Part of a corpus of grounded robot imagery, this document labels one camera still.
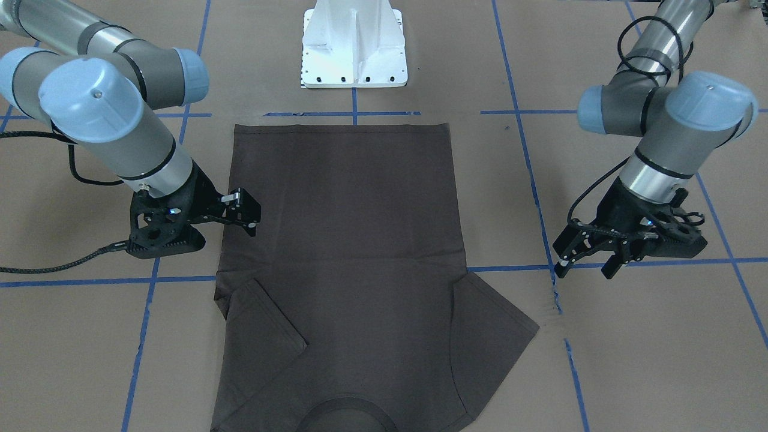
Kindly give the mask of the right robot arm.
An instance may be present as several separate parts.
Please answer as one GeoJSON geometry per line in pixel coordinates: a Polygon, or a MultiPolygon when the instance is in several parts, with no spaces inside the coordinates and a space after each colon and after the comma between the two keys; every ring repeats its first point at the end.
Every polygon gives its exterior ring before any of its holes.
{"type": "Polygon", "coordinates": [[[240,188],[220,194],[156,114],[206,97],[200,55],[157,47],[69,1],[3,1],[2,30],[41,43],[3,55],[2,96],[132,189],[135,236],[211,221],[255,235],[260,205],[240,188]]]}

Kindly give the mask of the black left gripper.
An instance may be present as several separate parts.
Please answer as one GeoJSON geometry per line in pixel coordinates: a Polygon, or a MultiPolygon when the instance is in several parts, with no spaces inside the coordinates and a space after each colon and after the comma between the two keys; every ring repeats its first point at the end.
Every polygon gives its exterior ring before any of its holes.
{"type": "Polygon", "coordinates": [[[656,223],[660,210],[659,204],[642,199],[615,179],[599,202],[595,219],[590,223],[569,221],[556,238],[555,275],[565,278],[575,262],[599,251],[612,251],[602,267],[603,276],[612,279],[623,265],[656,252],[661,246],[656,223]]]}

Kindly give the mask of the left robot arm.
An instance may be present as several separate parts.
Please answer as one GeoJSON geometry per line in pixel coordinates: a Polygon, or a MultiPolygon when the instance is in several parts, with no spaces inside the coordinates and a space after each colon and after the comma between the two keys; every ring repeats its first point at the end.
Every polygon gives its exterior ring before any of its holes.
{"type": "Polygon", "coordinates": [[[741,137],[759,104],[749,88],[713,72],[684,72],[693,39],[718,1],[663,1],[607,85],[588,88],[578,122],[586,131],[639,137],[614,171],[595,219],[568,216],[553,244],[562,278],[581,258],[611,252],[602,273],[611,279],[643,258],[696,257],[707,246],[702,214],[682,208],[686,184],[710,154],[741,137]]]}

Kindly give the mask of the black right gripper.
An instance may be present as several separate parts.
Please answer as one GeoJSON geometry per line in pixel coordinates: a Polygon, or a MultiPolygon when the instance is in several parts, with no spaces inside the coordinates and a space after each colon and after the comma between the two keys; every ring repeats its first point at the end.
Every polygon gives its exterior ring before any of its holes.
{"type": "Polygon", "coordinates": [[[222,195],[213,182],[192,163],[189,177],[175,192],[154,197],[149,192],[135,194],[135,230],[163,224],[216,222],[241,227],[250,237],[257,235],[262,208],[244,188],[222,195]]]}

